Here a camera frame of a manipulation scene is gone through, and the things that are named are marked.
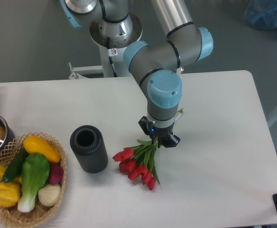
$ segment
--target red tulip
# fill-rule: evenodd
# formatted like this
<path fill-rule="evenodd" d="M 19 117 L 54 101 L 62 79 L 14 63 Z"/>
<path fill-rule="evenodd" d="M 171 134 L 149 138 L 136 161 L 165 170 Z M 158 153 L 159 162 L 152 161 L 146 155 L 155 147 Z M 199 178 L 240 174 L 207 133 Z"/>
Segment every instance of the red tulip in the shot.
<path fill-rule="evenodd" d="M 135 170 L 135 168 L 137 167 L 137 163 L 135 162 L 135 160 L 130 160 L 128 163 L 127 163 L 127 167 L 126 167 L 126 170 L 128 172 L 133 172 Z"/>
<path fill-rule="evenodd" d="M 154 179 L 154 177 L 151 177 L 151 179 L 147 183 L 147 186 L 150 190 L 153 190 L 155 185 L 156 185 L 156 179 Z"/>
<path fill-rule="evenodd" d="M 144 184 L 147 184 L 149 182 L 149 180 L 151 179 L 151 177 L 152 177 L 152 174 L 151 174 L 151 172 L 148 171 L 145 175 L 142 176 L 142 182 Z"/>
<path fill-rule="evenodd" d="M 114 161 L 121 162 L 133 157 L 134 151 L 130 147 L 125 148 L 123 151 L 118 152 L 113 156 Z"/>
<path fill-rule="evenodd" d="M 148 168 L 144 164 L 141 164 L 140 166 L 138 166 L 137 170 L 139 174 L 142 176 L 148 173 Z"/>
<path fill-rule="evenodd" d="M 139 177 L 139 175 L 140 175 L 140 173 L 138 172 L 138 169 L 135 169 L 134 171 L 132 171 L 128 174 L 128 178 L 133 181 L 137 177 Z"/>

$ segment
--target zucchini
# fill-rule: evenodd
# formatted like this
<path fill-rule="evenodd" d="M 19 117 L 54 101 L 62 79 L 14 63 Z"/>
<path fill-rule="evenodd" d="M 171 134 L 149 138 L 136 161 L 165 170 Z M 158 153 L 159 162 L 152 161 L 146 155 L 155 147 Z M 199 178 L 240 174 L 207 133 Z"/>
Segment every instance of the zucchini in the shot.
<path fill-rule="evenodd" d="M 28 156 L 29 154 L 25 148 L 21 148 L 18 154 L 15 155 L 13 160 L 8 165 L 4 175 L 2 176 L 2 181 L 8 183 L 19 176 L 21 174 L 22 165 Z"/>

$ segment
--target silver robot arm segment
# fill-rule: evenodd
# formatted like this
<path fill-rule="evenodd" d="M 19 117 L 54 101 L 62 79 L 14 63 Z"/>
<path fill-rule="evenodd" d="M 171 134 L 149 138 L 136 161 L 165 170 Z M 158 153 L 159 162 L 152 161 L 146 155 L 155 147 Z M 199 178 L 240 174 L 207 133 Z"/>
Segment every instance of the silver robot arm segment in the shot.
<path fill-rule="evenodd" d="M 104 77 L 131 76 L 123 53 L 129 43 L 140 39 L 142 25 L 129 12 L 128 0 L 60 1 L 68 8 L 65 12 L 74 27 L 89 24 L 91 38 L 99 47 Z"/>
<path fill-rule="evenodd" d="M 152 0 L 152 4 L 167 42 L 154 48 L 144 41 L 134 42 L 123 58 L 148 102 L 147 117 L 139 125 L 153 143 L 175 147 L 180 139 L 172 130 L 182 82 L 171 70 L 208 56 L 213 40 L 207 29 L 195 27 L 184 0 Z"/>

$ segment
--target gray floor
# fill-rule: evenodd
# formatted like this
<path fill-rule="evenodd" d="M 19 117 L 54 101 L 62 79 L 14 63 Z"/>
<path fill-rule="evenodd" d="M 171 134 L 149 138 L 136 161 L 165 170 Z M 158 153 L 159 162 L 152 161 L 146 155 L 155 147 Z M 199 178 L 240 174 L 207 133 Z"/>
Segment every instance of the gray floor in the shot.
<path fill-rule="evenodd" d="M 143 24 L 142 40 L 166 40 L 150 0 L 130 0 Z M 214 40 L 213 53 L 185 66 L 186 73 L 248 70 L 253 74 L 264 114 L 277 105 L 277 32 L 256 30 L 244 19 L 247 1 L 186 0 L 198 27 Z M 58 0 L 0 0 L 0 82 L 67 79 L 74 67 L 100 65 L 89 34 L 89 15 L 72 28 Z M 277 123 L 271 129 L 277 150 Z"/>

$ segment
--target black cylinder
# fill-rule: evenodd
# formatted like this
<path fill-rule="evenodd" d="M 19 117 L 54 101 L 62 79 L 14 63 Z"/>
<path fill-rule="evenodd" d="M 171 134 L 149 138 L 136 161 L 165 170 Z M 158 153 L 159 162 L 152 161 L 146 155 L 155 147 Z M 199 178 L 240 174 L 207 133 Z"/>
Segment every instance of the black cylinder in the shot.
<path fill-rule="evenodd" d="M 70 146 L 83 170 L 97 173 L 106 168 L 108 155 L 102 133 L 96 127 L 84 125 L 71 135 Z"/>

